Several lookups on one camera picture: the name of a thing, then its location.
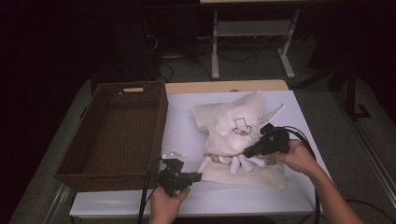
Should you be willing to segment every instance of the floor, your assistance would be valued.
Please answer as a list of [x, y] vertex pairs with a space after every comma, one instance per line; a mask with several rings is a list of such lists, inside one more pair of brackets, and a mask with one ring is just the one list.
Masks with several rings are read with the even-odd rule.
[[[289, 80], [284, 74], [276, 49], [282, 39], [224, 39], [219, 57], [220, 80], [283, 79], [289, 87], [317, 74], [319, 70], [306, 65], [316, 45], [315, 39], [293, 40], [288, 53], [296, 78]], [[210, 38], [199, 39], [196, 57], [186, 57], [178, 49], [169, 49], [163, 55], [160, 71], [169, 82], [211, 81]], [[356, 103], [364, 105], [369, 119], [357, 122], [345, 113], [346, 90], [328, 91], [328, 75], [305, 89], [294, 90], [314, 135], [332, 180], [365, 223], [394, 223], [396, 203], [392, 199], [395, 189], [396, 126], [376, 101], [370, 87], [358, 79]], [[75, 101], [64, 118], [49, 150], [41, 162], [34, 179], [26, 190], [10, 223], [71, 223], [68, 215], [72, 192], [52, 178], [77, 128], [77, 120], [91, 97], [89, 81], [81, 87]], [[270, 216], [275, 223], [299, 223], [304, 216]], [[265, 217], [252, 217], [249, 222], [272, 223]], [[75, 223], [135, 223], [133, 218], [83, 219]], [[238, 218], [218, 219], [218, 222], [246, 223]], [[304, 223], [312, 222], [309, 217]]]

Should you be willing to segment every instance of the brown woven basket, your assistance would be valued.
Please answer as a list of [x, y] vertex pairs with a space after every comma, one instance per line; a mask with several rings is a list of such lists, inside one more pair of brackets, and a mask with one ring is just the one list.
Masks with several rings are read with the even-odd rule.
[[163, 82], [100, 85], [55, 178], [77, 192], [142, 189], [161, 156], [167, 107]]

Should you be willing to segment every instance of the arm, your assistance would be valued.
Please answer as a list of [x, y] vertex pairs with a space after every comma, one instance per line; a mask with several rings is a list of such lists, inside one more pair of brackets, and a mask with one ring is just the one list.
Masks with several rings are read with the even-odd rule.
[[290, 140], [288, 154], [273, 153], [266, 158], [282, 161], [291, 169], [309, 177], [318, 192], [323, 212], [329, 223], [363, 223], [303, 143]]
[[163, 187], [159, 186], [150, 197], [151, 224], [171, 224], [178, 214], [183, 201], [191, 189], [187, 188], [174, 197], [169, 196]]

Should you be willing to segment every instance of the human hand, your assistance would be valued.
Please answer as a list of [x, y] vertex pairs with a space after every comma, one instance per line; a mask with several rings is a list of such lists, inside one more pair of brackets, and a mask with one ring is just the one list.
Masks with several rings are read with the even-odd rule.
[[289, 153], [276, 152], [266, 155], [264, 158], [281, 161], [288, 165], [290, 169], [308, 177], [311, 177], [315, 171], [322, 170], [302, 142], [292, 139], [289, 141], [289, 147]]
[[186, 188], [178, 195], [175, 194], [171, 197], [163, 187], [156, 188], [149, 199], [151, 224], [171, 224], [177, 217], [178, 209], [190, 191], [190, 188]]

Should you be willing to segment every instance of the white table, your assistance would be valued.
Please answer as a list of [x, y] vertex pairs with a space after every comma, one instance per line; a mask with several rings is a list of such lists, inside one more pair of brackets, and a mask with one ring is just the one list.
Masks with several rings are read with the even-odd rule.
[[[244, 90], [249, 82], [237, 82]], [[182, 172], [197, 171], [205, 153], [207, 135], [196, 128], [191, 113], [192, 105], [227, 103], [248, 94], [240, 92], [174, 93], [168, 94], [168, 117], [163, 136], [163, 152], [172, 149], [185, 153]], [[265, 110], [285, 104], [283, 111], [272, 121], [275, 126], [292, 126], [308, 138], [320, 166], [327, 168], [318, 152], [304, 115], [292, 91], [263, 91]], [[315, 210], [314, 187], [302, 174], [285, 166], [287, 189], [269, 189], [198, 182], [181, 205], [180, 217], [268, 215], [281, 213], [309, 213]], [[81, 192], [78, 193], [70, 215], [72, 217], [137, 217], [141, 190]], [[149, 215], [149, 204], [145, 215]]]

